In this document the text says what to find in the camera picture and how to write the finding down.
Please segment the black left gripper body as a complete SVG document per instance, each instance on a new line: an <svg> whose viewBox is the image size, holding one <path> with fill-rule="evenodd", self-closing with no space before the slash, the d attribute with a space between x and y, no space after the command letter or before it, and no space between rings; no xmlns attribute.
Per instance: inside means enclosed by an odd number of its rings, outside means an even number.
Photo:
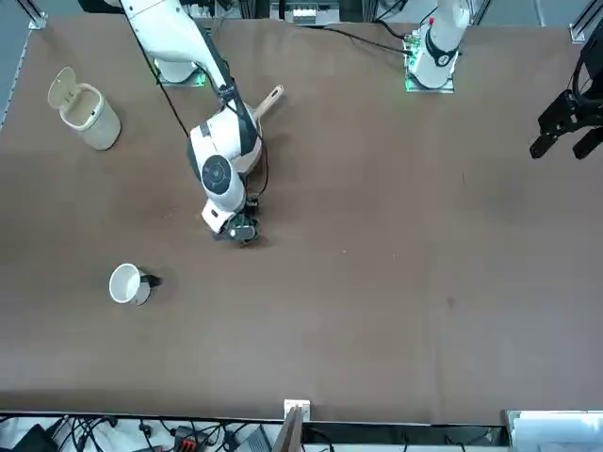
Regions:
<svg viewBox="0 0 603 452"><path fill-rule="evenodd" d="M591 84L586 90L579 86L580 74L587 73ZM593 32L582 47L572 75L572 94L577 107L579 125L597 123L602 116L602 33Z"/></svg>

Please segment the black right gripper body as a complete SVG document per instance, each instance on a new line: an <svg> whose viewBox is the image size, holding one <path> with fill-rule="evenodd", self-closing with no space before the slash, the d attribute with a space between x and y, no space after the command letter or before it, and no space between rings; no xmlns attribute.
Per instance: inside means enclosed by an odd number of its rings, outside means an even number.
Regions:
<svg viewBox="0 0 603 452"><path fill-rule="evenodd" d="M231 218L214 233L214 239L247 245L258 236L259 221L254 218Z"/></svg>

